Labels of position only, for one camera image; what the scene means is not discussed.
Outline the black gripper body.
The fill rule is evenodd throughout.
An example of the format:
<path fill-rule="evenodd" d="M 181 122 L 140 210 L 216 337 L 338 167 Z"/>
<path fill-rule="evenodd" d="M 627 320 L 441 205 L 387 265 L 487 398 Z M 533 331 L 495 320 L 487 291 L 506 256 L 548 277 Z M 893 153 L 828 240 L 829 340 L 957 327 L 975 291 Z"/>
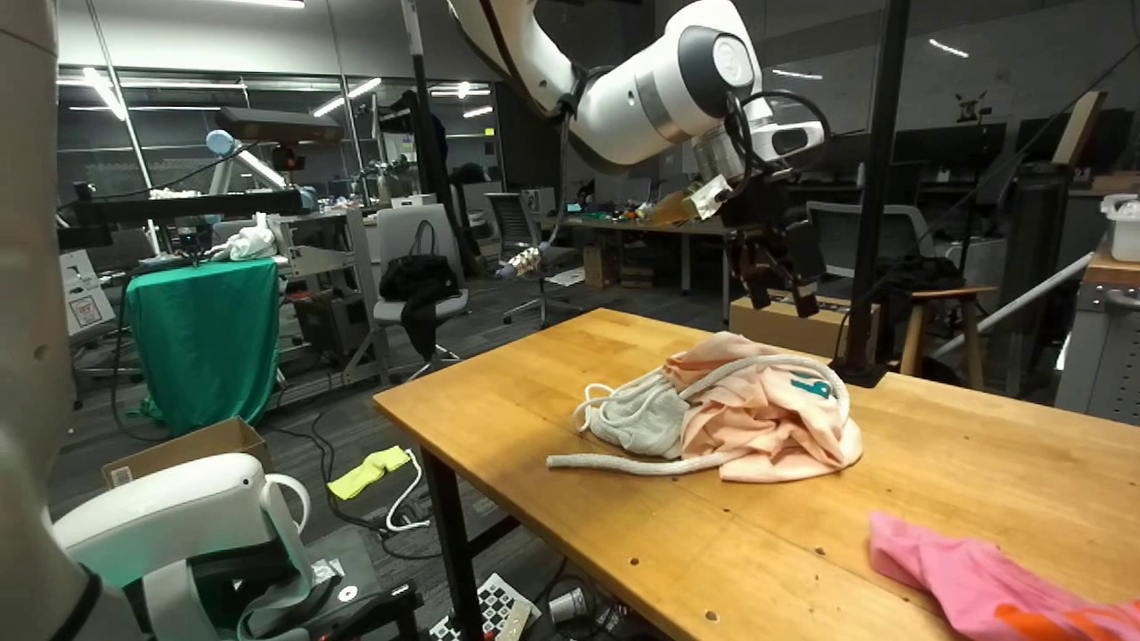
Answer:
<path fill-rule="evenodd" d="M 821 252 L 813 219 L 794 205 L 790 167 L 756 169 L 732 199 L 726 225 L 737 230 L 737 282 L 756 308 L 777 291 L 790 295 L 797 315 L 816 315 Z"/>

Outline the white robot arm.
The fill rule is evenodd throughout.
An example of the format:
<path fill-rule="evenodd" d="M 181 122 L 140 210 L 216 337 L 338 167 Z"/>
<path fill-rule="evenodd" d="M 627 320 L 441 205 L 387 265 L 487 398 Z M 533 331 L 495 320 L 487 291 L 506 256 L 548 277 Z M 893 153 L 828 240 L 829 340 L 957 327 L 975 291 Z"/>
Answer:
<path fill-rule="evenodd" d="M 685 205 L 691 219 L 720 215 L 750 183 L 788 175 L 829 137 L 813 99 L 765 85 L 734 0 L 689 0 L 647 45 L 598 75 L 541 29 L 537 0 L 444 2 L 467 43 L 592 163 L 633 167 L 707 147 L 714 176 Z"/>

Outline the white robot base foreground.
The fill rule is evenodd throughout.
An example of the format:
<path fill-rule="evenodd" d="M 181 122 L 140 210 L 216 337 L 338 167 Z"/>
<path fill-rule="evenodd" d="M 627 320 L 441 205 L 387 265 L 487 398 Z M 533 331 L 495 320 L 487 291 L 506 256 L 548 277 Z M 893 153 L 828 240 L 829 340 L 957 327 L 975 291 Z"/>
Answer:
<path fill-rule="evenodd" d="M 409 585 L 319 573 L 308 506 L 301 481 L 220 452 L 49 518 L 30 443 L 5 437 L 5 641 L 417 641 Z"/>

